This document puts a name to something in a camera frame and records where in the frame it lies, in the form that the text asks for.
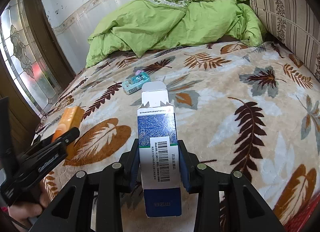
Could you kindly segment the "person's left hand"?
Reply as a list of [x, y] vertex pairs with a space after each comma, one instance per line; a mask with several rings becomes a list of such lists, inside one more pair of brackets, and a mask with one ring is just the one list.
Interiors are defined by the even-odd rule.
[[42, 213], [43, 209], [48, 207], [51, 202], [47, 190], [45, 189], [44, 181], [40, 182], [40, 188], [41, 195], [39, 204], [22, 202], [8, 207], [9, 216], [20, 222], [27, 228], [31, 228], [32, 226], [29, 222], [29, 218], [39, 216]]

